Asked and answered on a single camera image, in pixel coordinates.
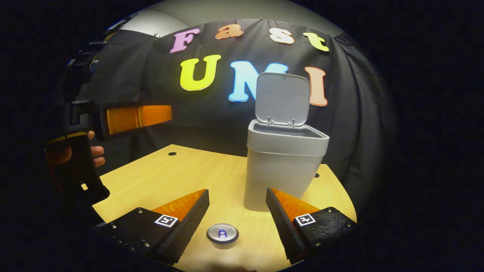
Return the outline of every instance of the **finger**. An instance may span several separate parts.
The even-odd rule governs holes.
[[[93,156],[99,156],[104,154],[104,148],[102,146],[91,146],[91,153]]]
[[[94,131],[89,130],[89,132],[88,132],[88,138],[89,138],[89,140],[92,140],[92,138],[94,138]]]
[[[52,164],[64,164],[72,157],[72,149],[67,146],[64,149],[48,149],[46,150],[47,160]]]
[[[106,160],[104,159],[104,157],[94,158],[94,165],[96,167],[103,165],[105,162],[106,162]]]

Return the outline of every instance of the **trash can lid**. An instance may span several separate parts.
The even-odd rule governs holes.
[[[311,85],[290,74],[261,73],[257,77],[256,117],[260,122],[301,126],[307,120]]]

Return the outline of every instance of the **gray trash can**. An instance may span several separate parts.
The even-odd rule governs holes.
[[[269,211],[267,187],[301,198],[328,148],[329,136],[305,125],[309,81],[289,74],[257,78],[256,120],[249,124],[244,206]]]

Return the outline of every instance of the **wooden table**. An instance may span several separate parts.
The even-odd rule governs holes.
[[[174,266],[184,271],[278,271],[290,266],[269,212],[243,206],[247,158],[170,145],[101,176],[111,195],[94,205],[111,222],[136,207],[152,210],[207,188],[210,206]],[[327,165],[318,169],[302,200],[323,209],[333,206],[356,222],[356,212],[343,186]],[[221,250],[207,239],[207,229],[228,223],[239,232],[235,247]]]

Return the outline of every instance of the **black handle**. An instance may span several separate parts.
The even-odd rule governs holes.
[[[62,191],[73,201],[79,201],[83,205],[93,205],[106,199],[109,190],[97,173],[87,134],[68,137],[61,144],[72,149],[71,159],[67,163],[54,165],[53,169]],[[81,187],[84,183],[87,190]]]

